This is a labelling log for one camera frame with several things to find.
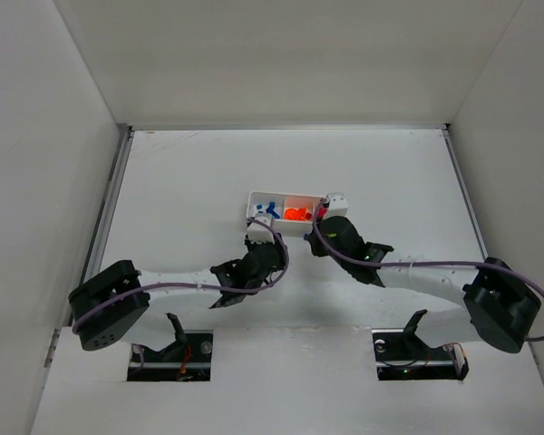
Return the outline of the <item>orange spiral lego piece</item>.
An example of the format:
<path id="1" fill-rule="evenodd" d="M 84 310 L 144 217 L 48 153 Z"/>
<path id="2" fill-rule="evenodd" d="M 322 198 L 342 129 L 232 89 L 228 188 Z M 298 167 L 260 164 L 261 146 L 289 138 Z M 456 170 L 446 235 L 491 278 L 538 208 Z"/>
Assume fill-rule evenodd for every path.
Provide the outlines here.
<path id="1" fill-rule="evenodd" d="M 300 211 L 297 208 L 287 208 L 284 214 L 285 220 L 299 220 Z"/>

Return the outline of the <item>large blue curved lego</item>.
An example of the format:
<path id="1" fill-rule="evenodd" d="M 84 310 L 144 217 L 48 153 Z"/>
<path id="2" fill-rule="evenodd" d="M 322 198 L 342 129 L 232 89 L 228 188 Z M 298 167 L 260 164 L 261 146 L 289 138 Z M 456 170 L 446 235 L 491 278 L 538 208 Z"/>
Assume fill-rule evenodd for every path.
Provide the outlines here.
<path id="1" fill-rule="evenodd" d="M 280 215 L 277 213 L 277 205 L 275 201 L 270 201 L 268 203 L 266 212 L 270 214 L 274 219 L 280 219 Z"/>

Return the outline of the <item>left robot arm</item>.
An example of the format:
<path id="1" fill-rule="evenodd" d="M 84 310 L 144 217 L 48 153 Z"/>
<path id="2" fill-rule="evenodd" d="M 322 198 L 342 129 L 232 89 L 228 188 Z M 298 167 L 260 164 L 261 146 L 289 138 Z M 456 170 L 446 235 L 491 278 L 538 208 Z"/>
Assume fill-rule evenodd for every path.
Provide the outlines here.
<path id="1" fill-rule="evenodd" d="M 215 292 L 212 309 L 237 305 L 249 295 L 274 286 L 289 266 L 289 254 L 280 242 L 256 244 L 246 241 L 248 252 L 193 275 L 189 283 L 175 281 L 142 285 L 131 260 L 121 260 L 72 290 L 68 301 L 73 332 L 85 351 L 96 351 L 121 339 L 151 307 L 151 294 L 163 290 L 166 296 L 191 290 L 199 295 Z"/>

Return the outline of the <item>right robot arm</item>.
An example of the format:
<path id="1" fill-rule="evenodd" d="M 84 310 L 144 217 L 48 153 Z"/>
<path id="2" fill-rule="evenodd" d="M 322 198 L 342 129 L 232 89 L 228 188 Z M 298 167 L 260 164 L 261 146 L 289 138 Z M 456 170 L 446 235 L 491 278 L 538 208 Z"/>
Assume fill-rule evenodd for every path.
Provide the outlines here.
<path id="1" fill-rule="evenodd" d="M 364 285 L 406 289 L 453 303 L 450 310 L 416 311 L 405 329 L 431 347 L 483 341 L 505 353 L 519 353 L 541 301 L 509 267 L 489 257 L 473 267 L 427 266 L 389 245 L 363 240 L 343 216 L 319 219 L 306 236 L 311 253 L 329 256 Z"/>

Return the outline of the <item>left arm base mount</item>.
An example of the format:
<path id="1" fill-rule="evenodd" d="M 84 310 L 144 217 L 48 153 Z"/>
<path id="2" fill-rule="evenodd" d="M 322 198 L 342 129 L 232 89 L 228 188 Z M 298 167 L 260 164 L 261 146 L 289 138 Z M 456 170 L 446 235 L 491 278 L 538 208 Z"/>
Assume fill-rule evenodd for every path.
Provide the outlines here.
<path id="1" fill-rule="evenodd" d="M 167 314 L 172 340 L 158 351 L 132 347 L 128 382 L 209 382 L 214 335 L 212 331 L 186 331 L 175 314 Z"/>

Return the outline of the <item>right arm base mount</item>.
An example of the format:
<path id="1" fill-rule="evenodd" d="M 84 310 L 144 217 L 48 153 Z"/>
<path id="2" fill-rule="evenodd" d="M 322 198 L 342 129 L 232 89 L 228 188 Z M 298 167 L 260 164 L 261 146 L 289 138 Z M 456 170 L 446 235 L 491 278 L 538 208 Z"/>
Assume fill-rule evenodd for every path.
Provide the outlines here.
<path id="1" fill-rule="evenodd" d="M 417 335 L 426 310 L 413 314 L 402 329 L 373 329 L 372 339 L 377 378 L 391 381 L 458 381 L 470 372 L 466 353 L 459 343 L 430 347 Z"/>

